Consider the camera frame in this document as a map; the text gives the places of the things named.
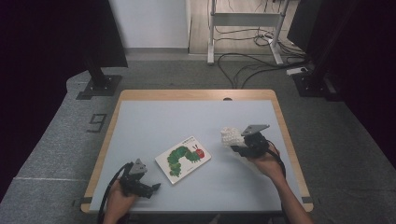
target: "wooden table edge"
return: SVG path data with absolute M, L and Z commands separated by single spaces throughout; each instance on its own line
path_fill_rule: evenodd
M 113 116 L 106 132 L 104 143 L 102 144 L 96 164 L 93 168 L 90 182 L 84 194 L 84 200 L 81 204 L 81 211 L 90 213 L 90 199 L 93 197 L 94 190 L 98 183 L 100 174 L 102 172 L 103 163 L 107 154 L 107 149 L 111 141 L 111 136 L 114 132 L 117 118 L 120 111 L 120 104 L 126 100 L 224 100 L 224 98 L 231 98 L 232 100 L 271 100 L 276 118 L 285 141 L 286 149 L 290 157 L 290 163 L 296 175 L 297 184 L 303 198 L 310 199 L 310 194 L 306 186 L 303 171 L 298 162 L 294 146 L 291 142 L 286 122 L 283 118 L 279 102 L 276 94 L 272 90 L 125 90 L 120 94 L 117 105 L 114 109 Z M 313 203 L 303 203 L 305 211 L 313 210 Z

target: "gray carpet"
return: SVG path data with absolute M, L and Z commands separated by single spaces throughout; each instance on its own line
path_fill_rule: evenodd
M 246 64 L 250 62 L 224 62 L 224 67 L 232 74 Z M 76 100 L 89 74 L 68 80 L 62 106 L 0 204 L 0 223 L 95 223 L 95 215 L 79 211 L 79 200 L 122 90 L 231 88 L 219 68 L 205 61 L 129 65 L 103 69 L 107 75 L 122 75 L 113 97 Z M 281 70 L 252 78 L 246 89 L 276 92 L 314 201 L 316 223 L 396 223 L 396 172 L 344 103 L 301 98 Z M 106 114 L 99 133 L 87 132 L 99 128 L 90 124 L 94 114 Z

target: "human hand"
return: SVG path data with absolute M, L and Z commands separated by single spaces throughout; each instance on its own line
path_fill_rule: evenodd
M 129 211 L 137 198 L 138 196 L 135 194 L 126 197 L 122 193 L 120 181 L 116 180 L 108 193 L 105 219 L 103 223 L 117 223 L 117 221 Z
M 270 143 L 270 150 L 279 155 L 279 151 Z M 265 153 L 259 158 L 247 158 L 249 161 L 253 162 L 257 168 L 266 176 L 270 177 L 273 182 L 278 182 L 285 179 L 283 176 L 282 168 L 278 161 L 269 153 Z

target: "black cable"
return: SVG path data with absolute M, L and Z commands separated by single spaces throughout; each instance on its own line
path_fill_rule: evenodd
M 238 32 L 245 32 L 245 31 L 255 31 L 255 30 L 258 30 L 258 29 L 256 29 L 256 28 L 250 28 L 250 29 L 243 29 L 243 30 L 235 30 L 235 31 L 228 31 L 228 32 L 224 32 L 224 31 L 219 31 L 218 30 L 218 28 L 217 28 L 217 26 L 215 26 L 215 29 L 216 29 L 216 31 L 219 33 L 219 34 L 222 34 L 222 35 L 227 35 L 227 34 L 232 34 L 232 33 L 238 33 Z
M 268 72 L 268 71 L 275 71 L 275 70 L 284 69 L 284 68 L 292 67 L 292 66 L 295 66 L 295 65 L 300 65 L 300 64 L 305 64 L 305 63 L 307 63 L 307 61 L 304 60 L 304 61 L 302 61 L 302 62 L 291 63 L 291 64 L 288 64 L 288 65 L 278 65 L 278 64 L 272 64 L 272 63 L 268 63 L 268 62 L 262 61 L 262 60 L 260 60 L 260 59 L 255 58 L 255 57 L 249 56 L 249 55 L 247 55 L 247 54 L 242 54 L 242 53 L 226 53 L 226 54 L 223 54 L 223 55 L 221 55 L 221 56 L 218 58 L 218 67 L 219 67 L 219 69 L 221 70 L 221 72 L 223 73 L 223 75 L 226 76 L 226 78 L 230 81 L 232 89 L 237 89 L 237 77 L 238 77 L 238 75 L 241 73 L 242 70 L 244 70 L 244 69 L 246 69 L 246 68 L 249 68 L 249 67 L 252 66 L 252 65 L 256 65 L 256 66 L 257 66 L 257 65 L 259 65 L 259 64 L 250 64 L 250 65 L 246 65 L 246 66 L 242 67 L 241 69 L 239 69 L 239 71 L 236 73 L 236 75 L 234 75 L 233 80 L 232 80 L 232 79 L 227 75 L 227 73 L 224 71 L 224 69 L 223 69 L 222 66 L 221 66 L 221 59 L 222 59 L 223 57 L 230 56 L 230 55 L 238 55 L 238 56 L 248 57 L 249 59 L 252 59 L 252 60 L 254 60 L 254 61 L 260 62 L 262 66 L 266 65 L 266 66 L 274 67 L 273 69 L 264 69 L 264 70 L 255 72 L 255 73 L 253 73 L 252 75 L 250 75 L 250 76 L 243 82 L 241 89 L 243 89 L 243 88 L 245 87 L 245 85 L 246 85 L 246 83 L 248 82 L 248 80 L 250 80 L 252 77 L 258 75 L 259 73 Z
M 282 42 L 279 42 L 279 45 L 283 45 L 283 46 L 284 46 L 285 48 L 287 48 L 287 49 L 291 49 L 291 50 L 295 50 L 295 51 L 304 52 L 302 49 L 294 49 L 294 48 L 288 47 L 288 46 L 286 46 L 285 44 L 283 44 Z
M 260 43 L 259 43 L 259 39 L 265 41 L 266 44 L 260 44 Z M 270 45 L 270 43 L 268 42 L 268 40 L 265 39 L 263 35 L 256 35 L 256 36 L 254 37 L 254 44 L 257 45 L 257 46 L 259 46 L 259 47 L 265 47 L 265 46 Z
M 306 64 L 306 63 L 307 63 L 307 60 L 304 60 L 304 61 L 298 62 L 298 63 L 291 63 L 291 64 L 288 64 L 288 65 L 283 65 L 281 68 L 266 69 L 266 70 L 258 71 L 258 72 L 256 72 L 256 73 L 253 73 L 253 74 L 250 75 L 249 77 L 247 77 L 247 79 L 245 79 L 245 81 L 242 83 L 241 89 L 244 89 L 244 87 L 245 87 L 245 85 L 247 84 L 247 82 L 248 82 L 251 78 L 257 76 L 259 73 L 262 73 L 262 72 L 269 72 L 269 71 L 275 71 L 275 70 L 279 70 L 279 69 L 283 69 L 283 68 L 288 68 L 288 67 L 293 67 L 293 66 L 296 66 L 296 65 L 301 65 L 301 64 Z
M 216 39 L 216 38 L 213 38 L 213 39 L 216 40 L 216 41 L 219 41 L 219 40 L 249 40 L 249 39 L 254 39 L 254 38 L 256 38 L 256 36 L 254 36 L 254 37 L 247 37 L 247 38 L 229 38 L 229 37 L 222 37 L 222 38 L 220 38 L 220 39 Z
M 260 4 L 256 7 L 256 9 L 254 10 L 254 12 L 257 11 L 257 9 L 259 9 L 259 7 L 262 5 L 262 1 L 260 2 Z
M 101 203 L 101 205 L 100 205 L 98 217 L 97 217 L 97 220 L 96 220 L 97 224 L 101 224 L 101 223 L 103 222 L 103 210 L 104 210 L 104 208 L 105 208 L 105 203 L 106 203 L 106 200 L 107 200 L 108 193 L 110 192 L 111 186 L 113 186 L 114 182 L 116 182 L 117 178 L 119 177 L 121 171 L 122 171 L 123 169 L 125 169 L 125 167 L 126 167 L 128 164 L 129 164 L 129 163 L 123 165 L 123 166 L 119 169 L 119 171 L 116 172 L 116 174 L 113 176 L 113 178 L 112 178 L 112 179 L 110 180 L 110 182 L 108 183 L 107 188 L 106 188 L 106 191 L 105 191 L 105 194 L 103 195 L 102 203 Z
M 231 11 L 233 12 L 233 8 L 231 7 L 231 2 L 230 0 L 228 0 L 228 7 L 231 9 Z
M 272 143 L 270 140 L 267 140 L 267 142 L 270 143 L 275 148 L 276 152 L 278 152 L 278 150 L 276 149 L 276 146 L 275 146 L 274 143 Z M 269 149 L 269 148 L 266 150 L 266 152 L 271 154 L 271 156 L 273 156 L 276 159 L 277 163 L 280 165 L 280 168 L 282 169 L 282 174 L 283 174 L 283 176 L 285 176 L 285 179 L 286 179 L 285 163 L 283 163 L 283 161 L 280 159 L 280 156 L 277 153 L 275 153 L 274 151 L 272 151 L 271 149 Z M 282 214 L 283 214 L 283 217 L 285 218 L 286 223 L 290 224 L 288 214 L 286 214 L 285 208 L 283 207 L 283 203 L 282 202 L 280 202 L 280 208 L 282 209 Z
M 287 56 L 295 56 L 295 57 L 300 57 L 300 58 L 303 58 L 303 57 L 305 56 L 304 54 L 291 52 L 291 51 L 289 51 L 289 50 L 287 50 L 287 49 L 284 49 L 284 48 L 282 48 L 282 47 L 280 47 L 280 49 L 281 49 L 282 52 L 283 52 L 285 55 L 287 55 Z
M 289 48 L 286 45 L 282 44 L 281 42 L 278 42 L 278 45 L 280 46 L 282 51 L 287 53 L 287 54 L 293 54 L 293 55 L 302 56 L 302 57 L 305 56 L 305 54 L 304 54 L 304 52 L 302 50 Z

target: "caterpillar illustration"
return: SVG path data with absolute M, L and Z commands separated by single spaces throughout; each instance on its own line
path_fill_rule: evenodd
M 181 164 L 178 162 L 179 159 L 186 157 L 186 159 L 191 162 L 198 162 L 205 156 L 205 153 L 198 148 L 198 146 L 195 145 L 193 148 L 195 151 L 190 151 L 187 147 L 178 147 L 169 154 L 168 163 L 169 168 L 171 168 L 171 171 L 169 172 L 170 175 L 175 175 L 177 177 L 180 176 Z

